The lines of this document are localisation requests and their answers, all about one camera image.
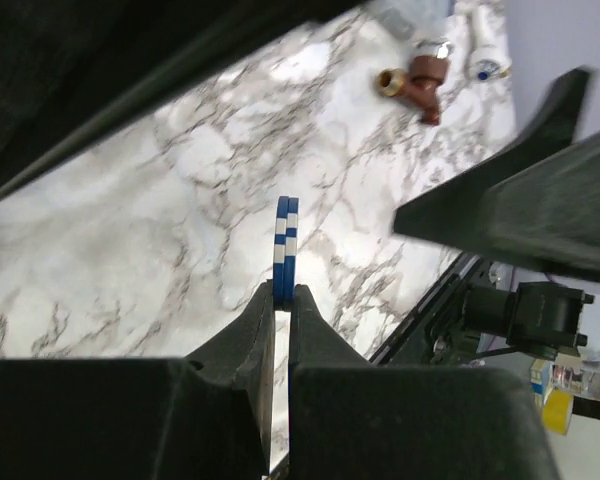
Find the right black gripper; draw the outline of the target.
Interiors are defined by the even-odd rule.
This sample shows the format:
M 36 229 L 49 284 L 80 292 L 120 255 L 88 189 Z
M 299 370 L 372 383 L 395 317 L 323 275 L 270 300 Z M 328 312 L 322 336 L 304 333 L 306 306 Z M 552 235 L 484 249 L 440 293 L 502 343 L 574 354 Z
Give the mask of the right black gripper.
M 536 271 L 600 280 L 600 132 L 576 143 L 536 132 L 399 207 L 399 235 Z M 534 358 L 577 356 L 595 297 L 553 282 L 474 287 L 464 326 Z

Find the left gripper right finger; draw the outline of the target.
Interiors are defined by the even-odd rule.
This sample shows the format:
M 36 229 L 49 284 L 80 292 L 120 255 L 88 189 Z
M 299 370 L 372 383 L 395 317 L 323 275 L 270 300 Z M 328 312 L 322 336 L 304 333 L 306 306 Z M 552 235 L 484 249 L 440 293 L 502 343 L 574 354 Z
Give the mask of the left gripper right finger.
M 321 316 L 291 307 L 289 460 L 295 479 L 556 479 L 530 390 L 497 369 L 375 366 Z

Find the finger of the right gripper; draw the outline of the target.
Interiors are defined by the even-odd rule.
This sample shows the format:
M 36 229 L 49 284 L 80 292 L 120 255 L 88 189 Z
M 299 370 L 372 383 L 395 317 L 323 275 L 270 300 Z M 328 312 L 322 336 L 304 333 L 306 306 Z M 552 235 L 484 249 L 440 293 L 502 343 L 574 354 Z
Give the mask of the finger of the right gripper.
M 489 161 L 494 175 L 514 175 L 568 147 L 594 72 L 574 68 L 556 78 L 534 117 L 518 137 Z

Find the black poker set case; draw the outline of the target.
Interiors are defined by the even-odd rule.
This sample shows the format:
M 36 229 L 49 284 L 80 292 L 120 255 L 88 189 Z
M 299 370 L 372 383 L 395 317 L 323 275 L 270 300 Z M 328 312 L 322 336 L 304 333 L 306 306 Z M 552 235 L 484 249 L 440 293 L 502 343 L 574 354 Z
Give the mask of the black poker set case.
M 0 1 L 0 200 L 350 1 Z

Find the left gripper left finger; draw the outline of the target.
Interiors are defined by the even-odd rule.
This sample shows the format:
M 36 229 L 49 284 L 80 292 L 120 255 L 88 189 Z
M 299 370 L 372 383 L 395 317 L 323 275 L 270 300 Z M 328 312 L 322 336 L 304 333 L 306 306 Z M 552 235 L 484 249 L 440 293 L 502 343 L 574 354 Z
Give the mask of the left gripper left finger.
M 274 305 L 184 357 L 0 360 L 0 479 L 258 479 L 269 469 Z

